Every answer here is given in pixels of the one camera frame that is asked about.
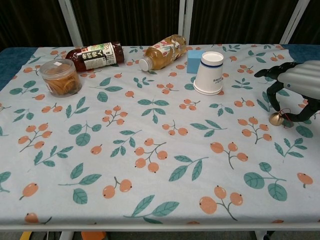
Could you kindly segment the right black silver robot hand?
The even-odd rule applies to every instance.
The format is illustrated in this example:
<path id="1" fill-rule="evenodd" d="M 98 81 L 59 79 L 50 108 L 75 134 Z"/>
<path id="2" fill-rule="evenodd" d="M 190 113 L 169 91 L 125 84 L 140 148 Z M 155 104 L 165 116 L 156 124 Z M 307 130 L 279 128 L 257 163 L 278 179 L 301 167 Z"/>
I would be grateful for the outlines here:
<path id="1" fill-rule="evenodd" d="M 308 60 L 304 63 L 285 62 L 269 69 L 261 69 L 254 76 L 275 80 L 266 91 L 267 98 L 276 111 L 269 117 L 272 125 L 280 126 L 285 120 L 304 122 L 320 110 L 320 62 L 318 60 Z M 299 114 L 282 113 L 276 97 L 276 93 L 282 89 L 300 94 L 307 100 L 307 105 Z"/>

